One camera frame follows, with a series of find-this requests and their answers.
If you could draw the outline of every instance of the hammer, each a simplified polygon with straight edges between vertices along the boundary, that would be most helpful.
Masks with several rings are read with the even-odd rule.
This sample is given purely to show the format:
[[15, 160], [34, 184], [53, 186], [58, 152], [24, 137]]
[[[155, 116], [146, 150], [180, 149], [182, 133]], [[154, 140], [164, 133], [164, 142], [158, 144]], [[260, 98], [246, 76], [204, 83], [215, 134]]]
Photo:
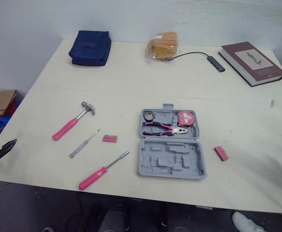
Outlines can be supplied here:
[[94, 109], [93, 106], [88, 104], [87, 102], [83, 101], [82, 106], [85, 107], [85, 110], [76, 118], [73, 118], [70, 122], [68, 122], [63, 128], [61, 128], [56, 134], [52, 136], [53, 140], [57, 141], [59, 140], [66, 132], [69, 131], [75, 124], [79, 121], [79, 119], [84, 116], [85, 113], [92, 111], [92, 114], [94, 115]]

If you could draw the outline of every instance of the shoe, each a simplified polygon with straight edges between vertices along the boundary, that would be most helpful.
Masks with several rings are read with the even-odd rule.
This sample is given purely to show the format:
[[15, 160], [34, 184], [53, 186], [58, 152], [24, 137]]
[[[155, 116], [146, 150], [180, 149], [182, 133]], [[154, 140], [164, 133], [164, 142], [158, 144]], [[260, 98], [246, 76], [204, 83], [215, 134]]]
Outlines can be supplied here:
[[261, 226], [256, 225], [252, 220], [248, 219], [240, 212], [234, 212], [232, 220], [240, 232], [266, 232]]
[[55, 231], [50, 227], [46, 227], [42, 232], [55, 232]]

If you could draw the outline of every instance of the black cable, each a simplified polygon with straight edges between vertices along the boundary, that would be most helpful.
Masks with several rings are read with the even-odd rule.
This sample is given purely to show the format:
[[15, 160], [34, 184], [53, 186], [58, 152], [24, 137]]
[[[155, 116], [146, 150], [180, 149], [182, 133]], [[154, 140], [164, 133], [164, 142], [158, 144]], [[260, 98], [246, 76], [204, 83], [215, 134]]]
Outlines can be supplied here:
[[80, 209], [81, 213], [80, 213], [80, 214], [72, 214], [72, 215], [66, 220], [65, 225], [64, 225], [64, 229], [65, 229], [66, 232], [71, 232], [71, 231], [68, 231], [68, 230], [67, 230], [68, 224], [69, 224], [69, 222], [70, 222], [71, 219], [73, 219], [73, 218], [76, 217], [76, 216], [81, 216], [81, 220], [82, 220], [82, 219], [83, 219], [83, 216], [84, 216], [84, 211], [83, 211], [83, 207], [82, 207], [82, 201], [81, 201], [80, 196], [79, 196], [78, 194], [79, 194], [79, 192], [76, 191], [76, 197], [77, 197], [77, 201], [78, 201], [78, 205], [79, 205], [79, 209]]
[[68, 224], [69, 224], [70, 220], [71, 220], [72, 218], [74, 218], [75, 216], [80, 216], [80, 223], [81, 223], [81, 221], [82, 221], [82, 219], [83, 219], [83, 215], [81, 215], [81, 214], [73, 214], [73, 215], [71, 215], [71, 216], [68, 218], [68, 220], [65, 222], [65, 225], [64, 225], [64, 230], [65, 230], [65, 232], [71, 232], [71, 230], [68, 230]]
[[176, 57], [173, 57], [171, 60], [177, 58], [177, 57], [181, 57], [181, 56], [184, 56], [184, 55], [187, 55], [187, 54], [192, 54], [192, 53], [200, 53], [200, 54], [203, 54], [203, 55], [206, 55], [207, 57], [209, 57], [208, 54], [206, 54], [205, 52], [188, 52], [188, 53], [185, 53], [185, 54], [181, 54], [179, 56], [176, 56]]
[[79, 192], [76, 192], [76, 197], [77, 197], [77, 200], [78, 200], [78, 205], [79, 205], [79, 208], [81, 210], [81, 214], [84, 215], [84, 211], [83, 211], [83, 207], [82, 207], [82, 201], [81, 201], [81, 199], [80, 199], [78, 194], [79, 194]]

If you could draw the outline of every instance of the book cover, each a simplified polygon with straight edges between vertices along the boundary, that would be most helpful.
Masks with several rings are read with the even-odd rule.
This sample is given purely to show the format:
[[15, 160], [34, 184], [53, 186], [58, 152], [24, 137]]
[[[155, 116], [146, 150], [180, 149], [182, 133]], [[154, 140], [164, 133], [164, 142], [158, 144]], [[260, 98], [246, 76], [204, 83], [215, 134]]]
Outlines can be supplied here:
[[224, 45], [222, 48], [256, 81], [282, 76], [282, 70], [250, 42]]

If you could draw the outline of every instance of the plastic bag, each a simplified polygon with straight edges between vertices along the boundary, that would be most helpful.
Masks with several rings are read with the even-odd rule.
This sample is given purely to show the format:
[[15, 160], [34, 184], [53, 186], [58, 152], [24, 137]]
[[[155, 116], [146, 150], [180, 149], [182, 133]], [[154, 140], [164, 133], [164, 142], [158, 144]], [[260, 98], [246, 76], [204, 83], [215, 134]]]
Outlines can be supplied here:
[[148, 55], [152, 59], [172, 59], [177, 50], [178, 38], [175, 32], [157, 34], [148, 43]]

